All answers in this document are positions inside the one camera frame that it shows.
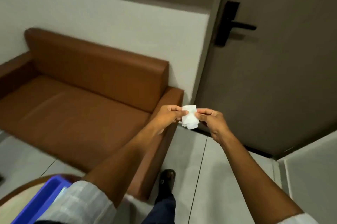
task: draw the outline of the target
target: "blue basket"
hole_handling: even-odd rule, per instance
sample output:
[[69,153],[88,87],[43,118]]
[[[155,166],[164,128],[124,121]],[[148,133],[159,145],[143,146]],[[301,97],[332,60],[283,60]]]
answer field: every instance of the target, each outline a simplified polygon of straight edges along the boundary
[[33,224],[55,201],[60,192],[69,188],[70,182],[56,175],[50,178],[23,208],[12,224]]

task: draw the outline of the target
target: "shirt sleeve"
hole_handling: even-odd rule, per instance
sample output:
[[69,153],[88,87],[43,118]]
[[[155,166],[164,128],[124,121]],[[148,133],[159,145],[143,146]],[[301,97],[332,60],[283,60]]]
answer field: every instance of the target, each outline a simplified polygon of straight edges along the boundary
[[279,224],[318,224],[318,222],[315,221],[309,214],[302,213],[285,219]]
[[115,214],[116,208],[104,192],[94,184],[81,180],[57,198],[38,221],[103,224],[111,223]]

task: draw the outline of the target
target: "hand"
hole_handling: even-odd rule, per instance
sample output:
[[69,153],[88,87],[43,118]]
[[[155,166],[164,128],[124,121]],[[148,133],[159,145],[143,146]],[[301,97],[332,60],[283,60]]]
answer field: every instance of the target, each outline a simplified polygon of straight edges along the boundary
[[195,116],[208,126],[212,138],[217,143],[221,144],[221,140],[224,139],[224,137],[232,135],[221,112],[211,109],[197,109]]
[[181,120],[181,117],[187,114],[188,111],[177,105],[163,105],[149,124],[154,126],[158,134],[161,134],[166,127]]

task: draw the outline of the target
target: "floor tile grout line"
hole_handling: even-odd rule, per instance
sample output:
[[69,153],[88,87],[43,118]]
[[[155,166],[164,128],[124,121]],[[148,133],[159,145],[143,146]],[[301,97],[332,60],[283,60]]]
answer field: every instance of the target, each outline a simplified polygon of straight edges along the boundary
[[54,163],[56,161],[56,158],[54,159],[54,161],[50,164],[50,166],[48,166],[48,168],[43,172],[43,174],[42,175],[44,175],[44,173],[49,169],[49,167],[51,167],[52,166],[52,164]]
[[[203,157],[201,158],[201,163],[200,163],[199,174],[198,174],[198,178],[196,179],[196,188],[198,187],[198,181],[199,181],[199,176],[200,176],[200,172],[201,172],[201,166],[203,165],[203,160],[204,160],[204,154],[205,154],[205,150],[206,150],[207,140],[208,140],[208,136],[206,137],[205,147],[204,147],[204,152],[203,152]],[[194,198],[195,198],[195,197],[196,197],[196,189],[194,190],[194,195],[193,195],[193,200],[192,200],[192,205],[191,205],[190,215],[189,215],[189,217],[188,217],[188,222],[187,222],[187,224],[189,224],[189,220],[190,220],[190,218],[191,218],[192,208],[193,208],[193,203],[194,203]]]

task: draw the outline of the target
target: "person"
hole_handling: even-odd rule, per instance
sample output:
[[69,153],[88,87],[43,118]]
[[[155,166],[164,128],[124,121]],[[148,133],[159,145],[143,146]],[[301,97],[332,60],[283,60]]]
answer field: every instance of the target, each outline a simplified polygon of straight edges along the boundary
[[[112,223],[146,149],[156,134],[187,115],[181,107],[164,105],[158,114],[127,145],[112,154],[82,181],[72,184],[36,221],[36,224]],[[218,111],[197,109],[195,116],[206,124],[222,147],[256,224],[317,223],[265,174],[234,136]],[[174,224],[173,170],[160,175],[155,205],[143,224]]]

